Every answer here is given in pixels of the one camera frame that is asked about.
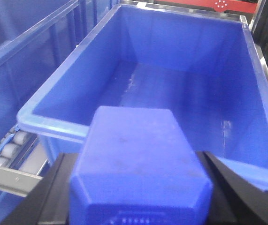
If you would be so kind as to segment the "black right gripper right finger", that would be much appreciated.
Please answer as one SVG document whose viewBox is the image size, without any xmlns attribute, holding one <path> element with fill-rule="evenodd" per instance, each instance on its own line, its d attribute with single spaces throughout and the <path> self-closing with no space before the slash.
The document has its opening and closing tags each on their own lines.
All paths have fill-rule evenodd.
<svg viewBox="0 0 268 225">
<path fill-rule="evenodd" d="M 198 151 L 214 188 L 207 225 L 268 225 L 268 193 L 261 191 L 208 151 Z"/>
</svg>

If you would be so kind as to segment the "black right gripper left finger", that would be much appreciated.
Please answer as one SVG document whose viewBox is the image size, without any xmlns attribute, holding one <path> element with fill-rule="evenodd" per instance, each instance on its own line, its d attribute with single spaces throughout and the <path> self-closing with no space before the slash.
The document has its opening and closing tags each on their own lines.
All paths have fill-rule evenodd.
<svg viewBox="0 0 268 225">
<path fill-rule="evenodd" d="M 77 153 L 61 153 L 43 179 L 1 225 L 68 225 L 69 179 Z"/>
</svg>

